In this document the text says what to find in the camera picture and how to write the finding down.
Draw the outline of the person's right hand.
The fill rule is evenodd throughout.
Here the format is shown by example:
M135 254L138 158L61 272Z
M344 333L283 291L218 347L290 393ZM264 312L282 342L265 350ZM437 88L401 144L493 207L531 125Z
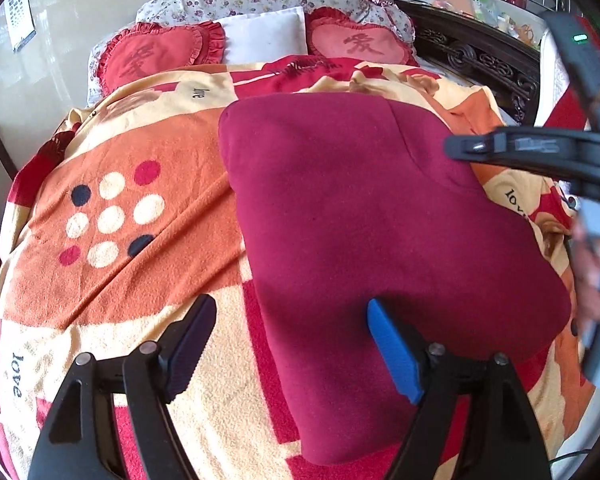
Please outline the person's right hand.
M577 216L572 230L571 266L577 293L577 326L582 335L600 323L600 237L590 237L583 217Z

